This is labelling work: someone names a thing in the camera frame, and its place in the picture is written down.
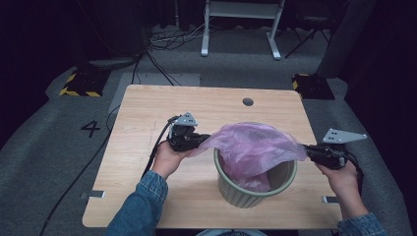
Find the white metal stand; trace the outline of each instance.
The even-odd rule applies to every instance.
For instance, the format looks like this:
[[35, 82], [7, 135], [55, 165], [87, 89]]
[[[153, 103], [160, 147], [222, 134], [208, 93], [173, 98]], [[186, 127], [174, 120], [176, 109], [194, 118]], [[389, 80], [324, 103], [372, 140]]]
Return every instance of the white metal stand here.
[[209, 55], [209, 17], [257, 18], [274, 19], [272, 31], [267, 32], [267, 38], [273, 58], [279, 60], [281, 56], [276, 47], [274, 37], [279, 19], [281, 18], [284, 3], [285, 0], [280, 0], [278, 4], [217, 2], [206, 0], [205, 33], [203, 35], [202, 56]]

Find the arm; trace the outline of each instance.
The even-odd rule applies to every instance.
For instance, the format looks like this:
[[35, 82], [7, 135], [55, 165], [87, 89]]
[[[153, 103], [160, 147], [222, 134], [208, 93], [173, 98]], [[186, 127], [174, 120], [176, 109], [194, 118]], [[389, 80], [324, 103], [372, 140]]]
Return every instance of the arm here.
[[153, 235], [168, 194], [166, 179], [189, 153], [176, 152], [167, 142], [161, 143], [152, 169], [114, 216], [106, 235]]
[[339, 170], [316, 165], [328, 177], [339, 201], [343, 218], [337, 224], [340, 235], [387, 235], [377, 218], [364, 206], [358, 189], [358, 173], [350, 161]]

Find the wooden table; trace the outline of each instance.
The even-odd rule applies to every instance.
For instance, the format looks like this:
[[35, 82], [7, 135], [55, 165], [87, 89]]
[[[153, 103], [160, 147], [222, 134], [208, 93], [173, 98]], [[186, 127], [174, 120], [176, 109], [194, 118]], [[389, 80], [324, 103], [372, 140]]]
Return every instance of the wooden table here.
[[[244, 105], [245, 97], [254, 104]], [[301, 99], [292, 90], [128, 86], [93, 186], [105, 191], [105, 197], [89, 199], [86, 227], [108, 225], [135, 190], [167, 120], [187, 111], [199, 123], [197, 133], [212, 134], [225, 124], [260, 122], [302, 144], [316, 143]], [[336, 228], [341, 219], [338, 205], [322, 203], [322, 196], [334, 193], [309, 158], [298, 161], [288, 189], [252, 208], [238, 208], [223, 199], [212, 149], [183, 160], [168, 185], [159, 228], [318, 229]]]

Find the blue denim sleeve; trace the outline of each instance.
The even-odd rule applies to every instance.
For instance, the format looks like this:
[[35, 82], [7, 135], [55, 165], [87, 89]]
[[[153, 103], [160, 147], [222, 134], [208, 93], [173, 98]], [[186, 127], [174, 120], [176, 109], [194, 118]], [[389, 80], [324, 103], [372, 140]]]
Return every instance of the blue denim sleeve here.
[[338, 222], [337, 228], [342, 236], [387, 235], [380, 222], [372, 213], [341, 220]]
[[142, 178], [114, 216], [105, 235], [153, 235], [168, 194], [165, 180], [153, 171]]

